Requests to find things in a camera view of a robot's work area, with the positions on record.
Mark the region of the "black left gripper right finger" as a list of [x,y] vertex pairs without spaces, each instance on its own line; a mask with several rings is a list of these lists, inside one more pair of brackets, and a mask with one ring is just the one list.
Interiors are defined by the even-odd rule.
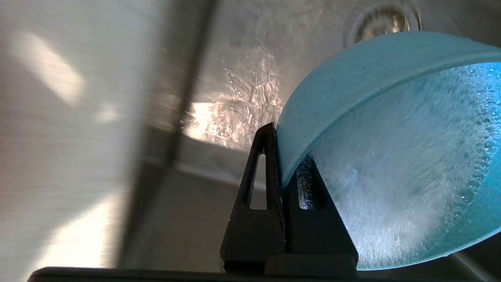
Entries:
[[282,196],[286,251],[268,259],[270,274],[355,274],[359,255],[312,157]]

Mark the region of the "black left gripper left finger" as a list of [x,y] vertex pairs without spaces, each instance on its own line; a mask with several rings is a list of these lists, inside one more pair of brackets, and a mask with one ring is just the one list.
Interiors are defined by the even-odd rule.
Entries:
[[[266,207],[254,210],[251,201],[261,155],[265,156]],[[254,136],[220,247],[226,273],[263,273],[269,257],[286,251],[280,176],[276,129],[274,123],[269,123]]]

